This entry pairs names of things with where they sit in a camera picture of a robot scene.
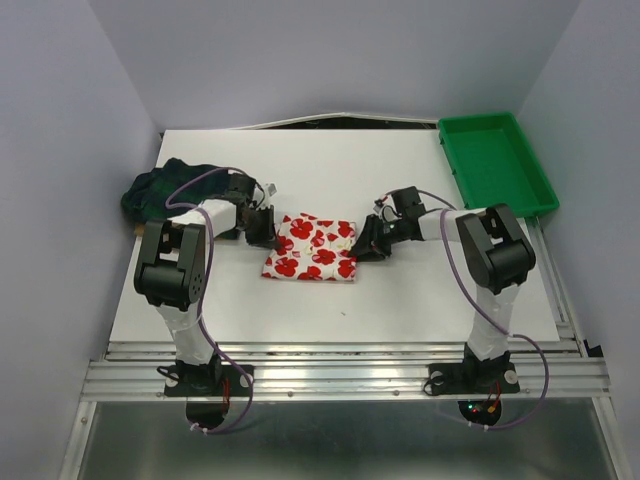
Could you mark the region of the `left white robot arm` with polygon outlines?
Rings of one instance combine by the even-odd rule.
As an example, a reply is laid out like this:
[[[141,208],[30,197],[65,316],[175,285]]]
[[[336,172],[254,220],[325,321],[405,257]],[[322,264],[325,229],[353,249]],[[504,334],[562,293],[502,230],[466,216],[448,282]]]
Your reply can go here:
[[[218,174],[226,180],[222,191],[212,195],[214,209],[206,209],[203,201],[179,198],[190,187]],[[146,222],[134,288],[163,318],[176,347],[175,363],[158,369],[169,387],[210,394],[221,386],[224,355],[207,333],[203,319],[214,239],[238,230],[252,246],[277,248],[271,204],[276,192],[274,184],[261,184],[240,169],[218,167],[188,181],[165,202],[168,210],[185,209],[200,215],[200,223],[177,224],[170,219]]]

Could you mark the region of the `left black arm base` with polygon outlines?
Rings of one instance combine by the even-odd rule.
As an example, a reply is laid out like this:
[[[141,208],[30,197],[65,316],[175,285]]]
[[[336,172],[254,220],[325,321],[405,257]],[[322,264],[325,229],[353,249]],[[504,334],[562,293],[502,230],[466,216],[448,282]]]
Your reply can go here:
[[[191,365],[176,360],[158,366],[164,380],[163,395],[184,399],[185,417],[191,431],[204,435],[231,432],[248,414],[254,399],[254,366],[213,353],[207,364]]]

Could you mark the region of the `red poppy floral skirt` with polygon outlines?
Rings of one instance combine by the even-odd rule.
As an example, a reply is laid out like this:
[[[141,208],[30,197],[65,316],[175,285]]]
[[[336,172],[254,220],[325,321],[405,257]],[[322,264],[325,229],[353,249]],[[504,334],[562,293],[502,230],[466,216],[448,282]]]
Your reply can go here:
[[[262,277],[277,280],[355,281],[357,261],[350,255],[356,223],[285,215],[276,230],[278,247],[268,255]]]

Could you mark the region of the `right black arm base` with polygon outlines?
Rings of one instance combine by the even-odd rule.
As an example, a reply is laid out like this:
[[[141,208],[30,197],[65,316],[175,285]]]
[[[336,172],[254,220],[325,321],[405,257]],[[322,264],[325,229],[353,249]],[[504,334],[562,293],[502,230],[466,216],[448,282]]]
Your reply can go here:
[[[467,396],[459,400],[458,408],[471,425],[488,430],[501,429],[497,423],[502,414],[502,396],[520,392],[520,384],[511,353],[495,359],[479,360],[471,349],[464,347],[458,363],[432,363],[423,382],[423,393],[429,397]]]

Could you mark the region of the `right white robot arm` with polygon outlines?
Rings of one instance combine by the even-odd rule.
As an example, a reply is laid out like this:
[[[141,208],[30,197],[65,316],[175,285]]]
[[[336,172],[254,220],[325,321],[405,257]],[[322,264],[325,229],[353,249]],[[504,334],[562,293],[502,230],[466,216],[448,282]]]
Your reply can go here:
[[[427,209],[422,202],[426,194],[411,186],[377,199],[349,254],[359,262],[381,261],[397,243],[439,240],[451,258],[451,245],[458,243],[476,287],[474,292],[461,290],[474,310],[473,325],[462,360],[429,365],[425,390],[432,396],[484,393],[495,387],[516,392],[510,322],[520,286],[536,265],[534,249],[507,205],[458,210],[443,202],[439,209]]]

